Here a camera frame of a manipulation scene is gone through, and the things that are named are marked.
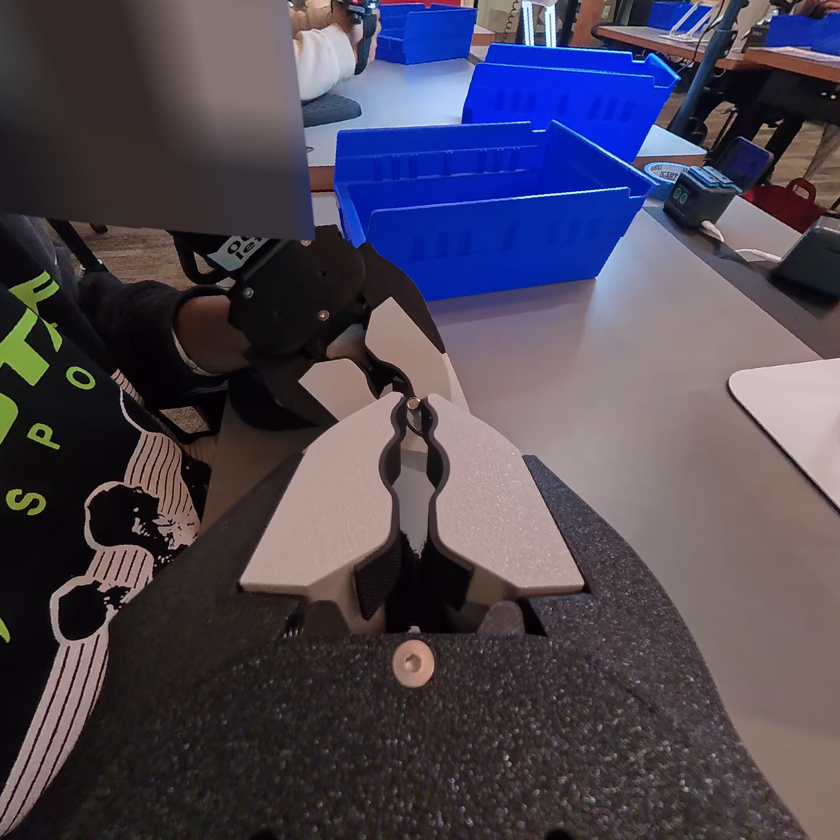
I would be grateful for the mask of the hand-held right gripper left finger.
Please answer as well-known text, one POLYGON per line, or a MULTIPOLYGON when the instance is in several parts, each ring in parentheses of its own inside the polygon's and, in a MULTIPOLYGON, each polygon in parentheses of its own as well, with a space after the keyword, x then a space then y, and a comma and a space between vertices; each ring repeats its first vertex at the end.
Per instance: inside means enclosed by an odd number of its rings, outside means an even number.
POLYGON ((405 398, 392 392, 304 451, 239 586, 331 602, 346 621, 380 621, 400 577, 405 398))

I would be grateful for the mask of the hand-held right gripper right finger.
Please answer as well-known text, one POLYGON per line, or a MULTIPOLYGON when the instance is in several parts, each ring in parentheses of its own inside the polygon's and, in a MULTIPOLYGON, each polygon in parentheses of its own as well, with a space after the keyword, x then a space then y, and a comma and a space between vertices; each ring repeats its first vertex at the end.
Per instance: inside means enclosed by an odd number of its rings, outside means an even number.
POLYGON ((578 595, 585 578, 523 453, 438 394, 423 400, 427 539, 423 586, 454 624, 501 602, 578 595))

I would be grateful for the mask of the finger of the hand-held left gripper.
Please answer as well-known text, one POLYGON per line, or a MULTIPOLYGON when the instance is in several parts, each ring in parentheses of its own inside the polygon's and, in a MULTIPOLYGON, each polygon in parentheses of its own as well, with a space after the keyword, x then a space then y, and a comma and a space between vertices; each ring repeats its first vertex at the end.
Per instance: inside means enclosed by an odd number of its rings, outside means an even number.
POLYGON ((448 353, 438 349, 393 297, 372 310, 364 346, 373 359, 403 375, 408 392, 417 400, 438 395, 469 412, 448 353))
POLYGON ((370 377, 350 358, 315 363, 298 383, 315 425, 335 425, 379 399, 370 377))

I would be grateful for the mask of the person's left forearm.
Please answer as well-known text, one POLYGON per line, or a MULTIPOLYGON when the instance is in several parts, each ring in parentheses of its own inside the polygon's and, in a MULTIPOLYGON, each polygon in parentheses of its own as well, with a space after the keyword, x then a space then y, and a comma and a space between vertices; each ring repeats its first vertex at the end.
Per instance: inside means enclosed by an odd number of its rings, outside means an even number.
POLYGON ((186 406, 200 379, 175 347, 186 293, 157 281, 122 283, 103 271, 85 275, 77 290, 82 313, 143 402, 154 410, 186 406))

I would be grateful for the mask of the person's left hand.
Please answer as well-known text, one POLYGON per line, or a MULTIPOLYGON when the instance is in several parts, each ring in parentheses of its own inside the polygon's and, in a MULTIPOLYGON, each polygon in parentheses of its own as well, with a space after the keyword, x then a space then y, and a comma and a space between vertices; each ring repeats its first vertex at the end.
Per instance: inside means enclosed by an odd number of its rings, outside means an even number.
POLYGON ((250 367, 250 344, 229 321, 225 295, 203 295, 182 301, 173 319, 176 345, 196 374, 227 375, 250 367))

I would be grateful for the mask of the black wrist rest pad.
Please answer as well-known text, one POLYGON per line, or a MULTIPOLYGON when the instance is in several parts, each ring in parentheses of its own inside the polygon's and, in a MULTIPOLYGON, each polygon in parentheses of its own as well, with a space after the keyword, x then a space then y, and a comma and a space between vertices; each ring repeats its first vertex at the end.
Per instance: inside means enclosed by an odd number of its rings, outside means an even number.
POLYGON ((304 128, 335 124, 357 119, 362 114, 361 105, 350 98, 328 92, 301 105, 304 128))
POLYGON ((227 374, 227 396, 238 418, 264 432, 315 428, 311 420, 277 402, 264 379, 252 368, 227 374))

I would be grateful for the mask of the blue plastic bin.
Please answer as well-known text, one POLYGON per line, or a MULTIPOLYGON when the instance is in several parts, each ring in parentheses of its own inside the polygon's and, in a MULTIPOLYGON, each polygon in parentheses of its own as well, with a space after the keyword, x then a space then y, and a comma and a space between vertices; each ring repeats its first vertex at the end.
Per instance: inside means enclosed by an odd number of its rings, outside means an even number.
POLYGON ((678 81, 656 55, 493 44, 474 70, 461 122, 545 130, 555 121, 632 163, 678 81))
POLYGON ((343 130, 344 236, 428 301, 595 278, 654 182, 557 122, 343 130))
POLYGON ((405 66, 466 59, 476 16, 474 7, 437 3, 382 5, 375 58, 405 66))

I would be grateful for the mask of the person's printed black shirt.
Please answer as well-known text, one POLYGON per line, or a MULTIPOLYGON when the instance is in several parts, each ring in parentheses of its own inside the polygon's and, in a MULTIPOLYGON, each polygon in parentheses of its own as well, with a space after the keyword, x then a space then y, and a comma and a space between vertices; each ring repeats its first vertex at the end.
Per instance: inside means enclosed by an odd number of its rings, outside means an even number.
POLYGON ((2 213, 2 836, 95 707, 109 626, 195 540, 207 455, 112 361, 42 220, 2 213))

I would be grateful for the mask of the white display stand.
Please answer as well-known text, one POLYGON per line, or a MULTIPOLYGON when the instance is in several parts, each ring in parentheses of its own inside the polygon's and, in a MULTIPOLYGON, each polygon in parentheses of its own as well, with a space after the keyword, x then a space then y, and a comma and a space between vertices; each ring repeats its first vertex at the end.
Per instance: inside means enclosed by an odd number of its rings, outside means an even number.
POLYGON ((737 371, 729 377, 728 389, 839 508, 839 359, 737 371))

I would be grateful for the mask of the blue tape roll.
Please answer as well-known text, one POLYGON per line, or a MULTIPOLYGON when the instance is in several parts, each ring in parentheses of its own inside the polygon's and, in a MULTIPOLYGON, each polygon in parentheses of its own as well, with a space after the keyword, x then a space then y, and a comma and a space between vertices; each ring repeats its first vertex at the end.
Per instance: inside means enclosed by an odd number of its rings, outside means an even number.
POLYGON ((648 197, 660 202, 667 200, 674 191, 680 176, 689 168, 688 164, 671 161, 656 161, 646 164, 644 173, 654 183, 654 189, 648 197))

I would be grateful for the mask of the black battery charger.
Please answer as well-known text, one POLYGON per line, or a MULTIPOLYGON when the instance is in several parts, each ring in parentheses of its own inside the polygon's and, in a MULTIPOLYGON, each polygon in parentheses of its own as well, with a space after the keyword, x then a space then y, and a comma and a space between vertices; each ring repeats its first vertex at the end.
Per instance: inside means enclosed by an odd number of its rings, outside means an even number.
POLYGON ((678 226, 699 229, 716 224, 742 189, 710 165, 690 166, 679 174, 664 202, 664 212, 678 226))

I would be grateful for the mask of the dark grey case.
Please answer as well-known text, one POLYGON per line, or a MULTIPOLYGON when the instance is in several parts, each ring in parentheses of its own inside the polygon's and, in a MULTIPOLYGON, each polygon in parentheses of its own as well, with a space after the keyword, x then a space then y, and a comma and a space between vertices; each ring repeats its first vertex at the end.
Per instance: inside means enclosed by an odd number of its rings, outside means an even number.
POLYGON ((774 280, 839 299, 839 216, 821 216, 774 267, 774 280))

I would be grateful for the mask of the red bag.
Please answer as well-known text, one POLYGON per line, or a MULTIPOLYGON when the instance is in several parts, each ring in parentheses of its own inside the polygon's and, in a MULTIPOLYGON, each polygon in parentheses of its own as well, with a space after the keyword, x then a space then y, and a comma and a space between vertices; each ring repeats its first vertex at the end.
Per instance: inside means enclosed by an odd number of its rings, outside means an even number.
POLYGON ((802 235, 825 212, 816 201, 816 187, 802 177, 787 185, 756 185, 741 198, 802 235))

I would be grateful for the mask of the wood-top desk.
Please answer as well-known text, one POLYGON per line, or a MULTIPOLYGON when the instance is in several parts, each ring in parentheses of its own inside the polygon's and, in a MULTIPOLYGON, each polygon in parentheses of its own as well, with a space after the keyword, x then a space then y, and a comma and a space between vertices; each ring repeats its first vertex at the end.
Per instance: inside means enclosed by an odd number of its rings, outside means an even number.
MULTIPOLYGON (((607 44, 623 44, 649 53, 689 62, 697 68, 705 46, 669 38, 665 32, 648 27, 599 25, 592 29, 596 39, 607 44)), ((762 126, 780 118, 772 145, 787 148, 806 122, 839 126, 838 57, 813 54, 793 48, 750 48, 744 53, 728 53, 717 62, 697 107, 696 132, 715 108, 706 105, 738 83, 749 93, 728 130, 728 137, 752 140, 762 126)))

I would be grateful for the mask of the row of small blue bins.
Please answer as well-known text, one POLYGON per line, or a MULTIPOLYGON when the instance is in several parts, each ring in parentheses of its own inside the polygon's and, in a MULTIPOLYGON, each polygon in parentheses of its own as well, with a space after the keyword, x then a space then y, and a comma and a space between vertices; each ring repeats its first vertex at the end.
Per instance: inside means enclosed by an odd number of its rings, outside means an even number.
MULTIPOLYGON (((646 25, 671 39, 706 44, 722 21, 727 2, 653 2, 646 25)), ((755 48, 808 49, 838 56, 838 7, 815 2, 796 13, 801 2, 745 2, 732 27, 731 51, 755 48)))

